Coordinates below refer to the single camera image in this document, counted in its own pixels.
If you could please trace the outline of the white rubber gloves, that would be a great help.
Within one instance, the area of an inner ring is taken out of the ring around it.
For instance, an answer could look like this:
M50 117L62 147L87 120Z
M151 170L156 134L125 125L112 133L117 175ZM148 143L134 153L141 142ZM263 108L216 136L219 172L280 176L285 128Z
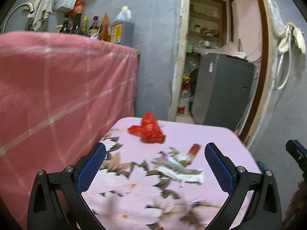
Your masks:
M289 51L292 41L294 41L304 55L306 54L306 45L303 33L292 22L288 22L286 24L284 32L279 36L281 37L281 41L278 45L279 54L282 55Z

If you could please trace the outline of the pink plaid cloth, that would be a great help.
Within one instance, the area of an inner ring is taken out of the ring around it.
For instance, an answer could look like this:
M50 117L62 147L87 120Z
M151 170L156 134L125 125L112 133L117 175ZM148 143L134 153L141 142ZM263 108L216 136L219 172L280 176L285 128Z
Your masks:
M85 36L1 35L1 198L26 228L40 169L74 165L134 115L138 53Z

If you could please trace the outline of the white paper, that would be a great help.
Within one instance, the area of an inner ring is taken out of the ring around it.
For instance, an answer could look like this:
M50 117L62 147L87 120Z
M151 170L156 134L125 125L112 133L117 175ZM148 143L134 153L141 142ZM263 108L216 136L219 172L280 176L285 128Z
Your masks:
M190 169L184 167L173 156L160 152L158 157L151 160L155 169L162 173L164 176L176 181L183 187L184 183L204 183L204 170L203 169Z

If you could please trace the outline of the pink floral tablecloth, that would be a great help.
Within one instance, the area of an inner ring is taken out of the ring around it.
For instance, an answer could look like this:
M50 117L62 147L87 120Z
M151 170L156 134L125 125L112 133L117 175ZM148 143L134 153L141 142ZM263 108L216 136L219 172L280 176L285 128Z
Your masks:
M89 189L86 203L107 229L204 229L228 194L220 188L205 159L213 142L237 166L259 168L229 129L160 121L163 143L145 143L129 133L138 117L117 122L83 119L56 124L66 163L76 163L97 142L107 157Z

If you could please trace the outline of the green box on shelf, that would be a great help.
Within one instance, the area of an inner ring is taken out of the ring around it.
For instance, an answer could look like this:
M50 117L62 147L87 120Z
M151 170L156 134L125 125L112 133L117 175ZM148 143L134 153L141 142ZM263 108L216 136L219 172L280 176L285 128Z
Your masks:
M191 44L187 44L186 45L186 52L187 53L192 53L192 45Z

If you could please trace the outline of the dark soy sauce bottle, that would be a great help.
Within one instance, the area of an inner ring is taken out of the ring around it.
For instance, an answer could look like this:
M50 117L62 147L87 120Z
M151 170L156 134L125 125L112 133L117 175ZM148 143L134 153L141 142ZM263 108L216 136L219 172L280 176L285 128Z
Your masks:
M98 16L93 17L93 23L89 27L88 30L88 35L89 37L92 37L94 34L96 34L99 31L99 26L98 26Z

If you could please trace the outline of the red plastic bag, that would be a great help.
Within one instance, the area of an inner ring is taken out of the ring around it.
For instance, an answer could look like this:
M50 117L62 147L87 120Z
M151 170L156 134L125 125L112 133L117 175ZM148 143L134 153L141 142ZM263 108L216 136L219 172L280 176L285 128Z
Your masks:
M144 143L164 143L166 136L161 131L158 121L151 112L142 117L140 125L133 125L128 128L132 135L139 136Z

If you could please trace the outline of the blue lined trash bin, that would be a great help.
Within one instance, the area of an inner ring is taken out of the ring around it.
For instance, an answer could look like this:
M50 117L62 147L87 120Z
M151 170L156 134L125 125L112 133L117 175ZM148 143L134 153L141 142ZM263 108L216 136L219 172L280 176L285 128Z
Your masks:
M256 164L258 165L262 173L265 173L268 170L268 167L264 163L256 161Z

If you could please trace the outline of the grey washing machine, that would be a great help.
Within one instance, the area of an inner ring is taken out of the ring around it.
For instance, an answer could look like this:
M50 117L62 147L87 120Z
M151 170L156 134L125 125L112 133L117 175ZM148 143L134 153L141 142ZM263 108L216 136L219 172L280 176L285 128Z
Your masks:
M236 130L249 103L254 71L247 60L202 55L191 108L195 123Z

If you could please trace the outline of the large vinegar jug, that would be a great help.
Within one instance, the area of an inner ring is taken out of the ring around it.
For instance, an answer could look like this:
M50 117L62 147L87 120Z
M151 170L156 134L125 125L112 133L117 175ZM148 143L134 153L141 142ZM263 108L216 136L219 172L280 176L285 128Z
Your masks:
M111 26L111 42L128 47L133 46L135 24L131 22L132 13L128 6L123 6Z

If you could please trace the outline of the beige hanging towel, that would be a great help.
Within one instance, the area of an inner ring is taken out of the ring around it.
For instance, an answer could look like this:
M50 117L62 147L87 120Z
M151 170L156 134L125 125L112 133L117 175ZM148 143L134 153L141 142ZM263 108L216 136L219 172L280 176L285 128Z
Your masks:
M54 0L36 0L33 8L34 12L28 14L27 18L32 21L32 29L34 31L42 30L49 21L49 17L53 12Z

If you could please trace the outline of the red tube wrapper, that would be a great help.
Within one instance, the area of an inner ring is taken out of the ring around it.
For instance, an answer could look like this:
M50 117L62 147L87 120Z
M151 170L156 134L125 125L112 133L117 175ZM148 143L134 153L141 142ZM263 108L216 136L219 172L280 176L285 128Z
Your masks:
M198 154L199 150L201 149L201 145L199 144L193 144L190 150L188 151L186 155L186 165L189 166L192 164L194 159L196 158L196 155Z

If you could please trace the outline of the white wall box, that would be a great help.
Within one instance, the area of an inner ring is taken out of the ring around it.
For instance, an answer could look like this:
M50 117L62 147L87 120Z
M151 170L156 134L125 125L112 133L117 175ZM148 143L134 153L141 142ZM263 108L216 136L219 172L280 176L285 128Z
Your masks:
M59 0L57 2L56 10L61 12L70 12L73 10L77 0Z

